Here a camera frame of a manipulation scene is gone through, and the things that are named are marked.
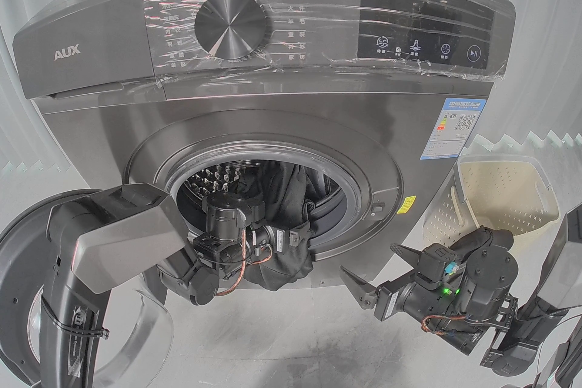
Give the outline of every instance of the washing machine door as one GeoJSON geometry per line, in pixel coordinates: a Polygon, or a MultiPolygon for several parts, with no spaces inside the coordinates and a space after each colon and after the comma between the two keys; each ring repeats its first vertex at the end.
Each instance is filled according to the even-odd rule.
{"type": "MultiPolygon", "coordinates": [[[[84,189],[47,198],[23,212],[0,234],[0,315],[2,321],[10,322],[0,325],[0,359],[28,385],[41,379],[40,332],[41,318],[45,318],[44,313],[41,316],[41,296],[46,273],[54,266],[47,238],[51,210],[94,192],[84,189]]],[[[147,276],[131,280],[112,294],[105,325],[107,315],[114,314],[112,334],[116,336],[99,343],[93,388],[145,387],[161,370],[171,347],[173,323],[148,281],[147,276]],[[127,318],[120,320],[120,315],[127,318]]],[[[85,338],[65,337],[69,337],[69,347],[60,357],[65,361],[70,386],[85,386],[80,374],[89,356],[79,349],[84,347],[85,338]]]]}

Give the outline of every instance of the basket handle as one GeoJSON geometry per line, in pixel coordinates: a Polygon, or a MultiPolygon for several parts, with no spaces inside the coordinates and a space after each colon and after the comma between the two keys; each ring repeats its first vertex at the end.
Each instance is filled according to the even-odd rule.
{"type": "Polygon", "coordinates": [[[457,188],[455,188],[454,185],[450,187],[450,198],[453,200],[453,206],[455,207],[459,226],[463,227],[465,226],[465,218],[461,215],[461,209],[459,208],[459,195],[457,194],[457,188]]]}

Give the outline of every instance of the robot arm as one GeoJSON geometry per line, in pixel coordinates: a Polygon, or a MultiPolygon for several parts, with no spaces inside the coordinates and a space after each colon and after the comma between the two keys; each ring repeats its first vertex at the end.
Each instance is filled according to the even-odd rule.
{"type": "Polygon", "coordinates": [[[294,231],[266,224],[260,202],[217,192],[205,198],[204,210],[207,231],[191,243],[173,199],[149,184],[120,186],[53,208],[39,386],[93,386],[98,342],[109,336],[102,326],[114,287],[156,270],[154,279],[164,287],[204,305],[219,295],[221,277],[242,276],[243,264],[263,262],[258,258],[267,249],[271,255],[285,253],[299,243],[294,231]],[[248,258],[243,250],[249,250],[248,258]]]}
{"type": "Polygon", "coordinates": [[[507,251],[507,231],[480,228],[451,248],[432,244],[423,251],[392,244],[391,250],[413,267],[376,289],[345,268],[342,280],[364,309],[384,321],[406,312],[421,328],[469,354],[487,327],[507,330],[516,311],[509,287],[517,263],[507,251]]]}
{"type": "Polygon", "coordinates": [[[201,263],[171,197],[148,184],[97,192],[54,207],[47,238],[53,267],[42,292],[41,383],[92,387],[111,289],[158,265],[162,282],[205,304],[218,274],[201,263]]]}
{"type": "MultiPolygon", "coordinates": [[[[509,253],[513,237],[504,230],[481,227],[450,248],[432,244],[415,251],[392,244],[392,251],[413,270],[378,287],[345,268],[340,274],[360,307],[374,309],[378,320],[406,312],[424,331],[439,335],[463,354],[470,354],[493,327],[495,337],[481,365],[500,376],[520,375],[568,311],[582,306],[580,217],[582,206],[566,215],[544,261],[540,282],[519,309],[517,299],[509,294],[517,277],[517,263],[509,253]]],[[[568,380],[582,366],[578,346],[582,343],[576,340],[567,367],[559,371],[568,380]]]]}

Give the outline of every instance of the cable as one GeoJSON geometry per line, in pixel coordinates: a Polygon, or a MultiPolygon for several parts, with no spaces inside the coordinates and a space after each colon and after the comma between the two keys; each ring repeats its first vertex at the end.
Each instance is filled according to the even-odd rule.
{"type": "Polygon", "coordinates": [[[440,315],[440,314],[431,314],[427,315],[422,321],[420,322],[420,327],[423,329],[423,332],[437,334],[439,336],[444,336],[450,334],[450,332],[446,332],[443,330],[434,331],[431,330],[427,325],[426,321],[429,319],[447,319],[447,320],[464,320],[467,318],[466,315],[440,315]]]}
{"type": "Polygon", "coordinates": [[[51,306],[48,304],[48,301],[41,295],[40,303],[42,305],[43,310],[47,313],[51,322],[56,326],[59,330],[63,333],[69,334],[71,336],[78,336],[81,338],[103,338],[104,340],[109,338],[109,330],[107,328],[101,328],[97,330],[84,330],[82,328],[75,328],[69,325],[65,325],[64,323],[60,322],[59,319],[56,317],[56,314],[51,309],[51,306]]]}
{"type": "Polygon", "coordinates": [[[557,318],[564,317],[566,315],[566,314],[558,315],[558,313],[567,312],[567,311],[571,311],[572,309],[578,309],[578,307],[582,307],[582,304],[580,304],[580,305],[573,305],[572,307],[563,307],[562,309],[556,309],[555,311],[552,311],[552,312],[546,312],[542,309],[542,307],[540,307],[539,303],[535,303],[535,305],[542,312],[542,315],[537,315],[535,317],[529,317],[529,318],[523,319],[523,320],[520,318],[517,318],[517,315],[516,315],[515,319],[518,322],[533,322],[534,320],[539,320],[539,319],[544,319],[544,318],[557,319],[557,318]]]}
{"type": "Polygon", "coordinates": [[[271,257],[273,257],[273,247],[270,244],[267,244],[267,246],[268,246],[268,248],[270,250],[269,257],[267,257],[266,259],[263,259],[262,261],[253,262],[250,265],[259,265],[260,263],[265,263],[265,262],[271,260],[271,257]]]}
{"type": "MultiPolygon", "coordinates": [[[[582,305],[575,305],[573,307],[570,307],[570,309],[575,309],[576,307],[582,307],[582,305]]],[[[579,313],[578,315],[573,315],[572,317],[568,317],[566,320],[561,321],[560,323],[558,323],[556,325],[556,328],[558,328],[561,324],[566,323],[572,319],[576,319],[582,317],[582,313],[579,313]]],[[[540,349],[538,349],[538,364],[535,368],[535,378],[534,378],[534,382],[531,384],[531,388],[535,388],[537,386],[538,383],[538,377],[540,376],[540,359],[542,357],[542,348],[544,346],[544,343],[548,340],[548,338],[546,338],[545,340],[542,341],[542,344],[540,344],[540,349]]]]}
{"type": "MultiPolygon", "coordinates": [[[[244,229],[241,231],[241,235],[244,239],[244,229]]],[[[232,293],[232,291],[236,290],[236,287],[240,284],[240,282],[243,279],[244,276],[244,271],[247,268],[247,262],[246,262],[246,258],[247,258],[247,245],[246,245],[246,241],[242,241],[241,242],[242,245],[242,249],[243,249],[243,265],[240,268],[240,273],[239,273],[239,277],[236,279],[236,282],[226,291],[221,291],[220,293],[216,293],[215,296],[226,296],[227,294],[232,293]]]]}

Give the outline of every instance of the program knob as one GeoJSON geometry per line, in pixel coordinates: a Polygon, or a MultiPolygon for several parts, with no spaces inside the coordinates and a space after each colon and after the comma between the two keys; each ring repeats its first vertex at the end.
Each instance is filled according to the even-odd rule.
{"type": "Polygon", "coordinates": [[[194,20],[194,33],[210,55],[227,60],[258,48],[266,31],[266,16],[255,0],[206,0],[194,20]]]}

